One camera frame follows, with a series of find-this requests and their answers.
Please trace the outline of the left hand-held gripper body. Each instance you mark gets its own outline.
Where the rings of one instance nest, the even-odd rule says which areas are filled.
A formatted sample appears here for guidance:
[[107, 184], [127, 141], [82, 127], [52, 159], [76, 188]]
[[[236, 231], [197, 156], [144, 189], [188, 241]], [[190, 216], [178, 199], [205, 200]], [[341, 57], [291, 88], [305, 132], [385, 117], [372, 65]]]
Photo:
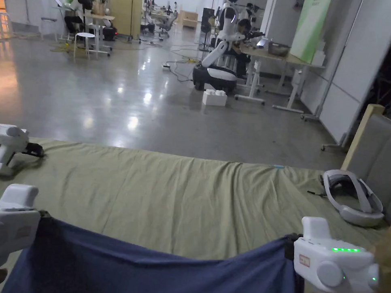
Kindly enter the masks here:
[[0, 267], [11, 253], [32, 245], [39, 225], [51, 216], [34, 207], [39, 189], [32, 185], [11, 184], [0, 198]]

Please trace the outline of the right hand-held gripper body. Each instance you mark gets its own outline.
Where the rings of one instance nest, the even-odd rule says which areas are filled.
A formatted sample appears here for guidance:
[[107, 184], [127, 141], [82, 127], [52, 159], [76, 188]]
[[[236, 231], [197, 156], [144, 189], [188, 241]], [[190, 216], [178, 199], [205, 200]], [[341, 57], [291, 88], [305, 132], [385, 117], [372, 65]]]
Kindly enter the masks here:
[[332, 238], [326, 219], [303, 217], [303, 234], [291, 235], [285, 257], [319, 293], [375, 293], [380, 269], [373, 253]]

